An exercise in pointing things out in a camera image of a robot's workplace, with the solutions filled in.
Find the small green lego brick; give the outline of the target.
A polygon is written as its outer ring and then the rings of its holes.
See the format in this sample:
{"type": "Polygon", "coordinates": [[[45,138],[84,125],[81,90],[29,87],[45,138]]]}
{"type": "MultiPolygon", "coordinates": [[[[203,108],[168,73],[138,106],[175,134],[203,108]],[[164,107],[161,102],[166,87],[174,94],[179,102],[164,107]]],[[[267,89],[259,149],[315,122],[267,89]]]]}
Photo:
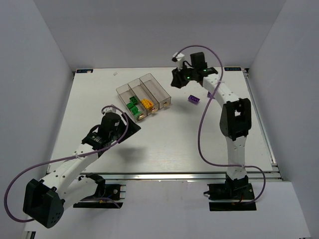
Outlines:
{"type": "Polygon", "coordinates": [[[140,111],[136,106],[133,106],[132,108],[130,108],[130,111],[134,116],[140,114],[140,111]]]}

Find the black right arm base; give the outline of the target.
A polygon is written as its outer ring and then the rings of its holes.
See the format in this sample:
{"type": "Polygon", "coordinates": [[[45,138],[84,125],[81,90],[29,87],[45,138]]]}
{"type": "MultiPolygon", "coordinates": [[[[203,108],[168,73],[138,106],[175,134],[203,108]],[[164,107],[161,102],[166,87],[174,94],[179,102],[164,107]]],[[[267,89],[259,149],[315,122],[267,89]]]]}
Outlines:
{"type": "Polygon", "coordinates": [[[225,184],[208,184],[208,190],[203,194],[209,199],[211,212],[256,211],[256,203],[252,184],[232,194],[225,184]]]}

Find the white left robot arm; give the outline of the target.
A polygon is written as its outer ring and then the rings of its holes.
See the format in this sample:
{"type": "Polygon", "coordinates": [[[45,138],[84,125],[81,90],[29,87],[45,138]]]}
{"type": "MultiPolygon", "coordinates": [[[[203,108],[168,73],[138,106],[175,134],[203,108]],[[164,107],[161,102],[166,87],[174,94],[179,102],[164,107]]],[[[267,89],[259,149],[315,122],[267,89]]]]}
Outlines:
{"type": "Polygon", "coordinates": [[[80,174],[110,147],[130,137],[132,124],[126,113],[105,112],[101,123],[89,130],[70,158],[62,160],[58,168],[43,178],[28,182],[23,212],[49,229],[58,223],[64,211],[82,200],[105,199],[105,179],[96,173],[80,174]]]}

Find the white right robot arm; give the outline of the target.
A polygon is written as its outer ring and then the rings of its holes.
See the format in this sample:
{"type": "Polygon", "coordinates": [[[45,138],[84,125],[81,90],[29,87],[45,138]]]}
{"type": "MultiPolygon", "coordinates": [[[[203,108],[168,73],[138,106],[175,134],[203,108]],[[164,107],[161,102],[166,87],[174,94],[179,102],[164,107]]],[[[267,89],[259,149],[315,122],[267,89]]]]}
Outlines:
{"type": "MultiPolygon", "coordinates": [[[[227,143],[228,163],[226,180],[230,182],[247,182],[245,165],[245,142],[252,126],[251,102],[248,98],[240,98],[223,82],[224,68],[218,72],[209,67],[203,52],[193,53],[191,61],[187,62],[181,51],[175,53],[172,61],[176,68],[172,71],[171,86],[178,89],[185,87],[190,81],[199,83],[210,93],[210,100],[216,100],[221,106],[220,130],[227,143]]],[[[123,104],[135,120],[151,114],[163,107],[169,106],[171,97],[149,73],[123,85],[125,90],[117,88],[118,96],[127,98],[123,104]]]]}

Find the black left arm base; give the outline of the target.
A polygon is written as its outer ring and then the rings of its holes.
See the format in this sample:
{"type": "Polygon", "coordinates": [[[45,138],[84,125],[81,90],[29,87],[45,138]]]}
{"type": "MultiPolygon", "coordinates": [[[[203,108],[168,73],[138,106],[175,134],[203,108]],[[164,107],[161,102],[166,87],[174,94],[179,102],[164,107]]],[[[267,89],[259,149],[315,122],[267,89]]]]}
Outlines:
{"type": "Polygon", "coordinates": [[[84,200],[73,205],[73,208],[82,209],[120,209],[126,195],[126,185],[119,183],[108,183],[98,175],[90,173],[81,175],[77,181],[93,180],[97,186],[93,195],[86,196],[84,200]]]}

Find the yellow rectangular lego brick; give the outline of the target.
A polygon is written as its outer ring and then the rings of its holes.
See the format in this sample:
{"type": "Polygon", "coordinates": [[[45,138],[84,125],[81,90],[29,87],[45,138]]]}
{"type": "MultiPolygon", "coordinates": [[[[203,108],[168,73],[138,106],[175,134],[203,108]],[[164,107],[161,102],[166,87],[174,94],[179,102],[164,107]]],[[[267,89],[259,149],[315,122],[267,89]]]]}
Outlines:
{"type": "Polygon", "coordinates": [[[150,106],[149,104],[148,104],[148,102],[147,102],[147,100],[148,99],[142,99],[141,100],[141,103],[142,103],[142,105],[145,107],[145,109],[152,109],[153,108],[153,106],[150,106]]]}

